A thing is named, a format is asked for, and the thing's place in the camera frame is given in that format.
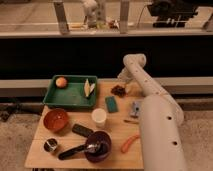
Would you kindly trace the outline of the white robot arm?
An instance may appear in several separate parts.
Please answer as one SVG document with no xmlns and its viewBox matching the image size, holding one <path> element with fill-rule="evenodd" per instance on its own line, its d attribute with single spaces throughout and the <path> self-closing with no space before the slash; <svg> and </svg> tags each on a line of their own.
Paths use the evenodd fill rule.
<svg viewBox="0 0 213 171">
<path fill-rule="evenodd" d="M 139 130 L 144 171 L 188 171 L 178 126 L 184 112 L 175 99 L 144 69 L 144 54 L 128 54 L 119 78 L 142 88 Z"/>
</svg>

